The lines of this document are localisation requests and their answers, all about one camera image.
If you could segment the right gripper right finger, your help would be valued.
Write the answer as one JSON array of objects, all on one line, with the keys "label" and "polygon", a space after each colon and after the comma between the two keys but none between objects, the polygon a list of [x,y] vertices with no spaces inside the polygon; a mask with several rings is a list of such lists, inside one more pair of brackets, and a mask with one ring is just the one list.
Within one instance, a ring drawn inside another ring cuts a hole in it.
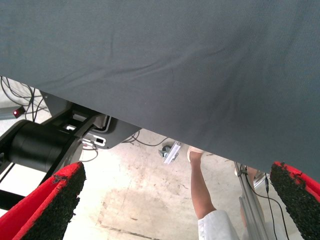
[{"label": "right gripper right finger", "polygon": [[320,183],[301,170],[279,161],[272,164],[270,180],[301,237],[305,240],[318,240]]}]

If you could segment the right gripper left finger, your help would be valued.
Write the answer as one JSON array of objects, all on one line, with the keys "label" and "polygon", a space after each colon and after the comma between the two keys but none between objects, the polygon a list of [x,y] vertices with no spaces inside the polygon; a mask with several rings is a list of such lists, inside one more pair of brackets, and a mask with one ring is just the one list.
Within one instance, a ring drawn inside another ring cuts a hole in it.
[{"label": "right gripper left finger", "polygon": [[0,218],[2,240],[61,240],[84,187],[82,162],[69,164],[19,201]]}]

